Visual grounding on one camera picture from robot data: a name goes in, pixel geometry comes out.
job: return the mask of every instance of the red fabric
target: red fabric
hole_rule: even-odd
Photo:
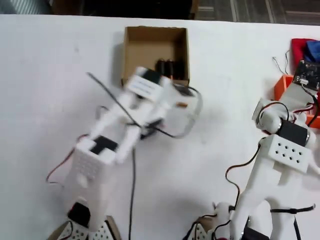
[[[304,52],[307,41],[315,41],[310,38],[293,38],[291,39],[291,49],[293,56],[294,68],[296,68],[301,60],[304,59]]]

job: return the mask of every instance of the blue fabric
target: blue fabric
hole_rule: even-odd
[[[304,59],[312,63],[320,63],[320,41],[307,41]]]

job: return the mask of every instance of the black strap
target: black strap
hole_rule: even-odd
[[[304,208],[289,208],[289,209],[271,209],[270,213],[286,213],[286,214],[298,214],[302,212],[309,212],[316,208],[316,205],[312,205]]]
[[[312,211],[315,208],[316,208],[316,205],[313,204],[312,206],[304,207],[304,208],[270,209],[270,212],[271,213],[298,214],[298,213],[302,213],[302,212]],[[300,231],[299,231],[296,217],[294,217],[293,226],[294,226],[294,230],[295,230],[296,239],[301,240],[301,235],[300,235]]]
[[[293,226],[294,226],[294,230],[295,230],[296,239],[297,240],[301,240],[300,231],[299,231],[299,227],[298,227],[298,223],[297,223],[296,217],[294,217]]]

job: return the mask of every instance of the white plastic bracket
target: white plastic bracket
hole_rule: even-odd
[[[313,155],[310,149],[273,134],[264,140],[260,156],[306,173]]]
[[[72,226],[73,231],[71,228],[71,223],[68,222],[57,240],[61,240],[69,236],[71,231],[72,235],[68,238],[68,240],[115,240],[105,221],[96,232],[89,232],[87,228],[75,223],[74,221],[72,222]]]
[[[200,223],[195,224],[187,240],[206,240],[207,233]]]

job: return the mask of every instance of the red wire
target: red wire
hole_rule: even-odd
[[[86,137],[86,136],[88,136],[88,134],[82,134],[82,135],[80,135],[80,136],[76,139],[76,142],[78,143],[83,137]],[[45,182],[46,182],[46,183],[48,183],[48,184],[59,184],[59,182],[56,182],[56,181],[49,181],[49,178],[50,178],[51,174],[54,173],[55,170],[57,170],[59,167],[61,167],[63,164],[65,164],[65,163],[70,159],[70,157],[72,156],[72,154],[74,154],[74,152],[75,152],[75,148],[73,147],[73,148],[71,149],[71,151],[68,153],[68,155],[64,158],[64,160],[63,160],[58,166],[56,166],[54,169],[52,169],[52,170],[48,173],[48,175],[47,175],[46,178],[45,178]]]

